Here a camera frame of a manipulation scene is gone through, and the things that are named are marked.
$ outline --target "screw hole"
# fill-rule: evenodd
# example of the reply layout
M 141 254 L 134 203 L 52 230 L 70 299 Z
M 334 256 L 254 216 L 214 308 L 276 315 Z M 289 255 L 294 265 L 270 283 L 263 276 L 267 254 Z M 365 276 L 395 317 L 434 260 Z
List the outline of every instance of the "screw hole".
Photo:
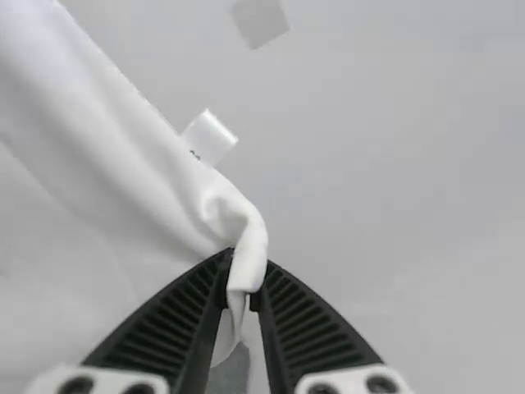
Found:
M 395 382 L 382 375 L 371 376 L 367 380 L 367 387 L 374 394 L 395 394 L 398 392 Z
M 65 382 L 58 390 L 58 394 L 89 394 L 93 386 L 92 378 L 79 376 Z
M 308 394 L 339 394 L 339 392 L 328 384 L 317 383 L 308 389 Z
M 123 394 L 155 394 L 155 389 L 146 383 L 134 384 L 128 387 Z

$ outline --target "white fabric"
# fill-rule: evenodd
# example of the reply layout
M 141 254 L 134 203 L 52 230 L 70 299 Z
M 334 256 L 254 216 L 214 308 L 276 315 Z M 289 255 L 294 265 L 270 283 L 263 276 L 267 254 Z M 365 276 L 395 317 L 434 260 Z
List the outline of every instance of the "white fabric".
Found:
M 257 209 L 195 159 L 62 6 L 1 0 L 0 392 L 82 360 L 162 286 L 231 245 L 215 364 L 266 269 Z

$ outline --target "clothing tag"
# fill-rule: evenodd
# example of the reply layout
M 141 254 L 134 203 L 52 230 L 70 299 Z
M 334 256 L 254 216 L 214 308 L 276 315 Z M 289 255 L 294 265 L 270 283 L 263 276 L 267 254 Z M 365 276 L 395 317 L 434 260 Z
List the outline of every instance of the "clothing tag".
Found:
M 237 138 L 209 110 L 196 117 L 182 132 L 190 152 L 214 167 L 237 144 Z

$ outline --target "gray square patch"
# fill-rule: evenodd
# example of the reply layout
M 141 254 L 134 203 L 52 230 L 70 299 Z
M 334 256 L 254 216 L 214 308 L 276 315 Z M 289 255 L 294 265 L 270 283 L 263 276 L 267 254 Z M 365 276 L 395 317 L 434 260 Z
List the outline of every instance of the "gray square patch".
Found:
M 239 0 L 231 15 L 250 49 L 261 48 L 289 30 L 280 0 Z

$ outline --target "gray background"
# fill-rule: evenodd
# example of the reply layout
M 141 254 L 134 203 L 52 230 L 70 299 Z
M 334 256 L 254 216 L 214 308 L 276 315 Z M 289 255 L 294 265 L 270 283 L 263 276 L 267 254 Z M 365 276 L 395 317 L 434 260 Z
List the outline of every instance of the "gray background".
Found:
M 523 2 L 288 0 L 257 51 L 230 2 L 64 3 L 178 131 L 240 137 L 271 257 L 417 392 L 523 387 Z

